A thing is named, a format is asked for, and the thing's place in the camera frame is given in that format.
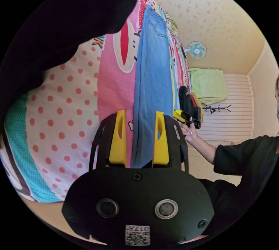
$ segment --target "cartoon print bedding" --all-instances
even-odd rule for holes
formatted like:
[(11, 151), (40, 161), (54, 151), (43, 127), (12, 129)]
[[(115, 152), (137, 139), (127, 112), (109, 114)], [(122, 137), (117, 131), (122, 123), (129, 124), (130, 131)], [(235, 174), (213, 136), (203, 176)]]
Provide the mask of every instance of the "cartoon print bedding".
[[(100, 121), (126, 109), (127, 163), (133, 141), (137, 50), (143, 13), (150, 5), (165, 21), (155, 0), (138, 0), (122, 30), (79, 45), (63, 65), (48, 70), (42, 86), (9, 110), (1, 137), (1, 161), (22, 197), (63, 201), (69, 187), (88, 171), (91, 145)], [(181, 45), (167, 30), (173, 108), (178, 90), (189, 82)]]

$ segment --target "jeans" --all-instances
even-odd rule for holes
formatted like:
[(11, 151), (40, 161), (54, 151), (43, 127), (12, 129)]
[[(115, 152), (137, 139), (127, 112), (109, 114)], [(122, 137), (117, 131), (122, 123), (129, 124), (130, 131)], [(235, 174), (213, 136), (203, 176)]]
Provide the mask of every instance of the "jeans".
[(156, 111), (173, 115), (170, 54), (167, 25), (148, 5), (137, 55), (131, 168), (153, 158)]

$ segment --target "qr code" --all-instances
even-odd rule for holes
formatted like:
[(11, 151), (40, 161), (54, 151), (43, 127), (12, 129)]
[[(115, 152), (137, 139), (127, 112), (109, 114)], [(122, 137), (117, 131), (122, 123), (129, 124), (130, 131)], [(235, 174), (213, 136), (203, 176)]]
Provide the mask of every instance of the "qr code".
[(126, 245), (149, 246), (150, 245), (150, 227), (126, 225), (125, 230)]

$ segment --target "pink polka dot fabric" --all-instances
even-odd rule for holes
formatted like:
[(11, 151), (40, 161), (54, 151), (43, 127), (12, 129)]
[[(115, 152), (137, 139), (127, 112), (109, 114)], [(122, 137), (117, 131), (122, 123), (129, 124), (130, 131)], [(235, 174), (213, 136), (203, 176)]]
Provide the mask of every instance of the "pink polka dot fabric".
[(43, 85), (29, 92), (26, 134), (36, 168), (61, 200), (88, 171), (99, 126), (98, 74), (102, 49), (90, 40), (67, 63), (48, 70)]

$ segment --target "person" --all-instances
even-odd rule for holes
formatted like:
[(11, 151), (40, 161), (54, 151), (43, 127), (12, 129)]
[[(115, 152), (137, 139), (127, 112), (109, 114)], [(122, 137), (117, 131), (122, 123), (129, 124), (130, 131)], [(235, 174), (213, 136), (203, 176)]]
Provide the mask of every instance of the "person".
[[(279, 77), (275, 91), (279, 122)], [(238, 186), (225, 180), (199, 179), (214, 208), (214, 217), (200, 238), (220, 234), (234, 224), (263, 191), (278, 162), (279, 136), (264, 135), (238, 145), (216, 148), (198, 136), (193, 123), (189, 127), (182, 124), (181, 129), (185, 140), (214, 166), (214, 172), (242, 176)]]

